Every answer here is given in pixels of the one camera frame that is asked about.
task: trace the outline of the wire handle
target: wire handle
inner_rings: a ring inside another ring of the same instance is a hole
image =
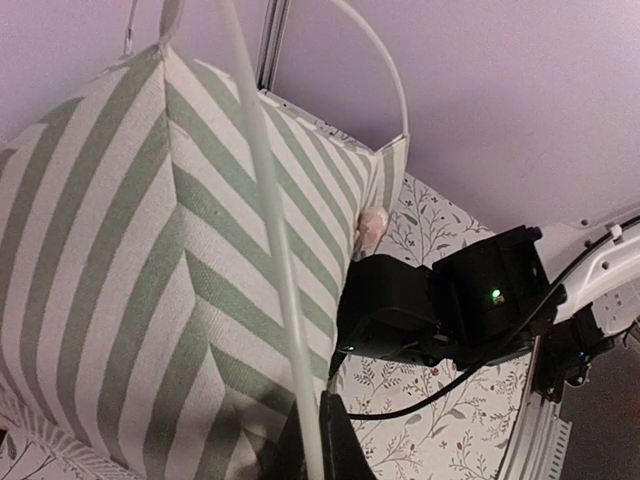
[[[185,0],[164,0],[160,14],[160,43],[166,45],[180,28]]]
[[[402,78],[400,77],[400,72],[398,71],[398,67],[393,61],[393,57],[389,52],[389,49],[384,44],[382,39],[378,36],[373,27],[364,19],[364,17],[351,5],[349,5],[346,0],[329,0],[336,7],[342,10],[348,17],[350,17],[356,24],[364,31],[364,33],[369,37],[369,39],[373,42],[375,47],[378,49],[378,52],[384,58],[389,71],[391,72],[391,76],[393,77],[393,83],[396,87],[396,91],[398,93],[398,100],[400,101],[400,110],[402,112],[402,135],[404,137],[409,137],[409,105],[407,104],[407,96],[404,92],[404,86],[402,85]]]
[[[127,29],[124,32],[123,53],[125,56],[131,55],[131,53],[133,52],[133,19],[136,16],[137,7],[138,0],[132,0],[131,10],[129,11],[129,21],[127,22]]]

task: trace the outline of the black mount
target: black mount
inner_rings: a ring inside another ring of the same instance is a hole
[[[519,227],[468,246],[431,269],[387,255],[353,262],[338,309],[337,352],[425,366],[450,358],[464,370],[494,352],[549,291],[534,246],[540,238],[540,229]],[[490,364],[531,351],[565,299],[564,289],[558,289]]]
[[[547,400],[560,402],[565,383],[581,387],[587,380],[593,359],[614,347],[615,339],[605,338],[591,305],[587,305],[540,338],[533,389]]]
[[[347,410],[340,395],[322,392],[320,400],[320,435],[326,480],[376,480],[360,448]],[[276,454],[260,480],[307,480],[298,409],[294,404]]]

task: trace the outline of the black cable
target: black cable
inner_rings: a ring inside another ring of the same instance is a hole
[[[631,220],[623,223],[621,225],[622,231],[624,232],[630,227],[640,223],[640,215],[633,217]],[[515,327],[510,334],[504,337],[502,342],[498,344],[494,351],[485,354],[480,360],[471,365],[467,370],[465,370],[462,375],[452,380],[449,384],[445,385],[443,388],[435,392],[433,395],[425,398],[424,400],[419,401],[418,403],[411,405],[410,407],[403,408],[401,410],[397,410],[395,412],[387,412],[387,413],[350,413],[349,418],[351,420],[362,420],[362,421],[379,421],[379,420],[391,420],[393,418],[403,417],[405,415],[409,415],[410,413],[417,412],[418,410],[423,409],[424,407],[431,405],[433,402],[437,402],[445,395],[451,393],[455,388],[462,385],[464,382],[469,380],[473,374],[475,374],[478,370],[486,365],[486,363],[493,359],[496,354],[499,354],[503,351],[503,349],[511,343],[511,341],[534,319],[534,317],[538,314],[538,312],[547,304],[547,302],[551,299],[555,291],[562,285],[562,283],[571,275],[580,265],[584,263],[591,253],[594,250],[599,248],[601,245],[605,244],[613,237],[610,232],[607,232],[605,235],[600,237],[594,243],[589,245],[586,250],[584,250],[580,255],[578,255],[573,262],[565,268],[560,275],[553,281],[553,283],[549,287],[549,291],[546,295],[540,300],[538,305],[533,309],[533,311],[526,317],[526,319],[521,322],[517,327]]]

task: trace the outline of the metal track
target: metal track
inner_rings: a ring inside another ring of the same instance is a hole
[[[537,353],[538,345],[498,480],[559,480],[562,472],[571,424],[560,420],[560,404],[531,390]]]
[[[269,0],[267,5],[256,65],[256,82],[259,90],[273,90],[289,3],[289,0]]]

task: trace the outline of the striped fabric bag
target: striped fabric bag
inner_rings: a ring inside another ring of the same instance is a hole
[[[325,387],[366,207],[391,208],[407,139],[378,152],[264,99]],[[0,414],[100,478],[256,478],[294,400],[231,78],[163,42],[0,152]]]

